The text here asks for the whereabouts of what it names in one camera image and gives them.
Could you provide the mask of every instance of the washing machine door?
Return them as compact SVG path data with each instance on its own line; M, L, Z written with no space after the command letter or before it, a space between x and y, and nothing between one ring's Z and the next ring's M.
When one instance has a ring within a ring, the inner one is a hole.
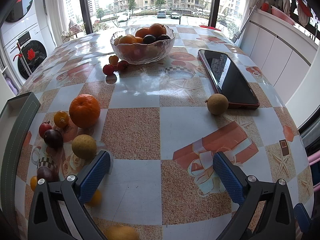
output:
M47 57L47 51L40 41L28 41L22 46L21 50L31 72L34 72ZM18 60L18 70L23 78L28 79L28 73L24 69L20 60Z
M33 0L18 0L5 21L14 23L21 20L30 10L32 2Z

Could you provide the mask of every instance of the cabinet door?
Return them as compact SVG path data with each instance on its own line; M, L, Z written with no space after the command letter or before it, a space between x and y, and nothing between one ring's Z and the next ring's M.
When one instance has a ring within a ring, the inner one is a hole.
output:
M274 86L287 64L292 49L278 38L275 38L271 50L262 67L262 73Z
M309 68L310 66L296 52L291 53L288 63L274 85L285 104L297 90Z
M250 58L257 65L257 67L262 68L274 39L275 37L271 33L260 28L257 40L250 55Z
M244 37L240 45L240 49L250 57L253 46L256 42L260 27L249 22L244 31Z

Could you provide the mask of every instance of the table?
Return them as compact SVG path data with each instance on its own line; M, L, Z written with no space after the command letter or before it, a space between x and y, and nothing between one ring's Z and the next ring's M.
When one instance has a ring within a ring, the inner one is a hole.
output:
M22 87L20 94L33 91L41 103L17 169L15 207L22 236L33 196L30 178L36 175L38 159L55 169L60 179L77 174L85 161L72 153L71 142L82 133L93 136L98 149L106 148L114 156L111 175L99 186L102 203L88 208L102 231L121 224L136 228L140 239L215 239L238 208L212 168L211 151L219 150L247 175L270 182L285 179L293 206L302 202L311 215L314 197L307 156L273 86L219 32L169 27L176 41L163 60L132 65L106 78L102 68L113 53L111 36L93 33L56 48ZM197 57L199 49L227 53L260 107L211 115L204 101L213 90ZM46 149L38 135L39 125L53 122L56 111L68 111L79 94L92 94L100 102L99 121L87 130L69 125L63 131L63 151ZM262 207L259 204L251 228Z

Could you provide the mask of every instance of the smartphone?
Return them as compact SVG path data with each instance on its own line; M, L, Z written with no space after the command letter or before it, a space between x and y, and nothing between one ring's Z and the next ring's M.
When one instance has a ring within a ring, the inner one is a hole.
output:
M224 95L229 109L257 109L259 101L236 64L227 54L200 49L198 55L212 81L215 93Z

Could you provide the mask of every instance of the glass bowl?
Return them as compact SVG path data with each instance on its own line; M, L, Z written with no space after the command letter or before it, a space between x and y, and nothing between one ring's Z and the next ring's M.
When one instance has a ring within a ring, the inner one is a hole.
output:
M165 28L167 29L167 35L170 37L170 40L156 41L152 44L134 43L119 44L117 46L114 45L116 38L127 34L135 35L136 31L141 28L142 27L129 28L125 31L114 33L111 37L110 43L115 54L120 59L135 65L156 62L167 56L174 45L175 34L173 30L166 25Z

